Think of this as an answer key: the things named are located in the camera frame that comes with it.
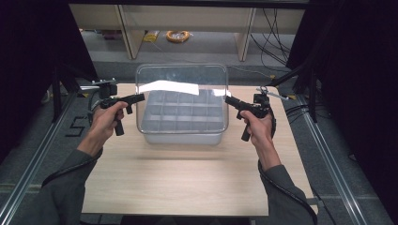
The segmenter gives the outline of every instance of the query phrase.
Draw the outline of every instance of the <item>aluminum rail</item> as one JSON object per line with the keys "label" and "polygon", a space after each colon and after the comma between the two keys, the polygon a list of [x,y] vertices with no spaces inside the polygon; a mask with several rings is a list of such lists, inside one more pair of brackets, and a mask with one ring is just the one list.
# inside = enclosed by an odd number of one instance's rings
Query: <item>aluminum rail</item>
{"label": "aluminum rail", "polygon": [[[300,105],[307,104],[304,97],[301,95],[298,95],[298,102]],[[354,194],[352,193],[349,185],[345,181],[345,178],[342,174],[342,171],[340,170],[339,166],[337,165],[336,160],[334,159],[333,154],[331,153],[328,144],[326,143],[322,132],[319,129],[319,126],[317,123],[313,122],[313,119],[308,113],[304,114],[304,118],[307,122],[307,125],[314,137],[314,140],[316,142],[316,145],[318,146],[319,152],[322,155],[322,158],[324,159],[330,176],[336,185],[337,190],[340,193],[340,196],[342,197],[343,203],[345,205],[345,208],[347,209],[347,212],[349,216],[351,217],[352,221],[354,224],[368,224],[366,221],[362,210],[360,209],[360,205],[358,204]]]}

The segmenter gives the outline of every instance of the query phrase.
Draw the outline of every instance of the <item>light wood surface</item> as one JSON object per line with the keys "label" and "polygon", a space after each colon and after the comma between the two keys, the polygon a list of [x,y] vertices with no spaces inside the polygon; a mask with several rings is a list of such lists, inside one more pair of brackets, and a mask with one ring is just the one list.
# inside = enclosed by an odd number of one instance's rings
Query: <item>light wood surface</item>
{"label": "light wood surface", "polygon": [[[253,102],[255,87],[229,86],[232,95]],[[273,93],[278,91],[270,87]],[[121,97],[134,84],[119,84]],[[283,104],[270,97],[277,128],[274,143],[295,184],[312,198]],[[149,144],[135,114],[123,119],[125,135],[113,136],[86,183],[84,213],[123,215],[267,216],[267,194],[258,157],[240,139],[245,124],[229,107],[229,126],[218,145]]]}

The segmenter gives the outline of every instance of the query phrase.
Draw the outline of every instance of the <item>person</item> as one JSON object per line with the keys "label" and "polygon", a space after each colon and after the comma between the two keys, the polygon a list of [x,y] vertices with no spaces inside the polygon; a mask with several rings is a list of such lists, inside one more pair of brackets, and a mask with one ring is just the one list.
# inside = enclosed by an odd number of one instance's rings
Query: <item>person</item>
{"label": "person", "polygon": [[[123,119],[123,109],[127,106],[126,102],[120,101],[106,110],[95,110],[91,128],[60,171],[79,164],[84,166],[63,173],[44,185],[22,224],[80,224],[84,183],[95,166],[93,159],[100,156],[102,146],[113,135],[115,115],[117,119]],[[269,224],[314,224],[314,218],[300,203],[278,189],[282,188],[304,202],[306,200],[304,193],[294,185],[275,149],[271,137],[272,115],[269,113],[259,119],[248,111],[240,114],[245,123],[250,123],[248,132],[259,157],[260,177],[268,195]]]}

